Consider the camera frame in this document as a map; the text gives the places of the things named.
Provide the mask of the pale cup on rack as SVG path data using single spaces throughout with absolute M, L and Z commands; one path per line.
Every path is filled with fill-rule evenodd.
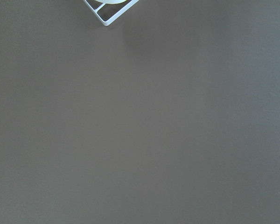
M 122 2 L 125 2 L 126 0 L 95 0 L 95 1 L 104 4 L 120 4 Z

